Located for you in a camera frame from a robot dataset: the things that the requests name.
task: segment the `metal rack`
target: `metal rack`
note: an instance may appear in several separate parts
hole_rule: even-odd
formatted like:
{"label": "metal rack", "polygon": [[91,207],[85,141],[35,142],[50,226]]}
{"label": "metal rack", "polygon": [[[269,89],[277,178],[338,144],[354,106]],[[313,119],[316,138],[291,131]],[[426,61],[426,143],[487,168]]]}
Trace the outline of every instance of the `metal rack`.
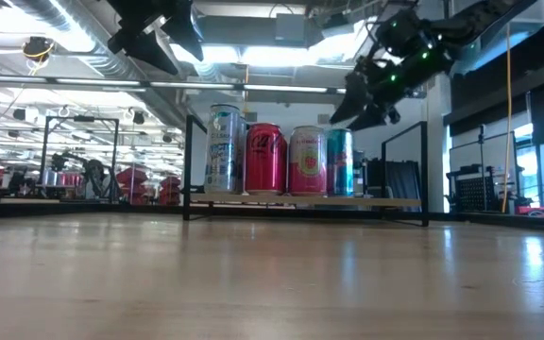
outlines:
{"label": "metal rack", "polygon": [[[192,141],[195,126],[207,133],[207,129],[197,117],[189,115],[186,119],[186,141]],[[382,143],[382,162],[386,162],[387,143],[398,139],[405,133],[420,128],[420,152],[421,152],[421,185],[420,199],[387,198],[385,171],[382,173],[382,197],[307,197],[307,196],[260,196],[260,195],[209,195],[193,193],[197,186],[192,185],[193,149],[192,143],[186,143],[184,150],[184,185],[182,216],[185,221],[191,220],[192,214],[206,215],[234,215],[234,216],[268,216],[268,217],[312,217],[312,218],[341,218],[341,219],[392,219],[392,220],[420,220],[421,227],[429,226],[429,201],[428,201],[428,163],[427,163],[427,122],[419,122],[405,129],[398,135]],[[193,204],[194,202],[207,203],[206,207]],[[382,207],[375,211],[346,211],[346,210],[313,210],[313,209],[267,209],[246,208],[240,204],[229,206],[224,203],[265,203],[267,204],[307,204],[307,205],[332,205],[332,206],[365,206]],[[420,212],[397,212],[386,208],[397,207],[421,207]]]}

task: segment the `pink can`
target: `pink can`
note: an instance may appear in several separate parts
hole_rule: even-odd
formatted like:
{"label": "pink can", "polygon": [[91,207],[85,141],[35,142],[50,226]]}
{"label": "pink can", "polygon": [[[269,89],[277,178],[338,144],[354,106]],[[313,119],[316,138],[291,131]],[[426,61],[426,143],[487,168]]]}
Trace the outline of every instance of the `pink can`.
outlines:
{"label": "pink can", "polygon": [[320,127],[296,127],[289,150],[289,193],[323,196],[327,193],[327,139]]}

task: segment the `aluminum can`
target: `aluminum can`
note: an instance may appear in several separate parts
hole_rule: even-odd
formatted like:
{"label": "aluminum can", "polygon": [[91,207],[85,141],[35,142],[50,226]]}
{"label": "aluminum can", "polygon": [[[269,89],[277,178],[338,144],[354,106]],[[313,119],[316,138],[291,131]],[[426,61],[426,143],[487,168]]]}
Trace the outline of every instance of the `aluminum can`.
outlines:
{"label": "aluminum can", "polygon": [[238,145],[236,147],[236,194],[245,190],[245,153],[247,148],[247,122],[238,118]]}
{"label": "aluminum can", "polygon": [[289,193],[323,196],[327,193],[327,140],[320,127],[296,127],[289,151]]}
{"label": "aluminum can", "polygon": [[213,105],[207,125],[205,193],[233,194],[240,111],[232,105]]}
{"label": "aluminum can", "polygon": [[335,128],[327,135],[327,194],[354,196],[353,135]]}
{"label": "aluminum can", "polygon": [[259,123],[250,127],[246,135],[245,159],[245,189],[250,195],[274,196],[284,192],[283,140],[281,129],[274,124]]}
{"label": "aluminum can", "polygon": [[354,195],[362,196],[365,194],[364,181],[365,168],[363,167],[363,159],[365,158],[365,152],[361,150],[354,150]]}
{"label": "aluminum can", "polygon": [[289,144],[284,139],[284,136],[280,139],[280,189],[283,193],[287,192],[287,166],[289,153]]}

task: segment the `glass window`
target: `glass window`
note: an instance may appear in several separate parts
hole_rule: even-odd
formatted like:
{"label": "glass window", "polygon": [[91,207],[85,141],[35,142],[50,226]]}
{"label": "glass window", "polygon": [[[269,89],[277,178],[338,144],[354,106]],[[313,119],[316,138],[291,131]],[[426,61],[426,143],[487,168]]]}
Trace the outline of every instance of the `glass window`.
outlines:
{"label": "glass window", "polygon": [[532,208],[539,208],[538,164],[536,162],[536,149],[534,146],[518,148],[518,166],[524,169],[520,174],[519,194],[533,200],[533,203],[530,205]]}

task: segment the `white can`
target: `white can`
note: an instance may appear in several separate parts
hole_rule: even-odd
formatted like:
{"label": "white can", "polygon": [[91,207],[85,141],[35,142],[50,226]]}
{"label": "white can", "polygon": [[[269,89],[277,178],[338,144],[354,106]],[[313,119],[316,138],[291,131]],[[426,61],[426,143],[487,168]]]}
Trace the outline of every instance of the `white can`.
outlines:
{"label": "white can", "polygon": [[240,110],[232,105],[212,105],[207,125],[207,167],[205,193],[233,194],[238,167]]}

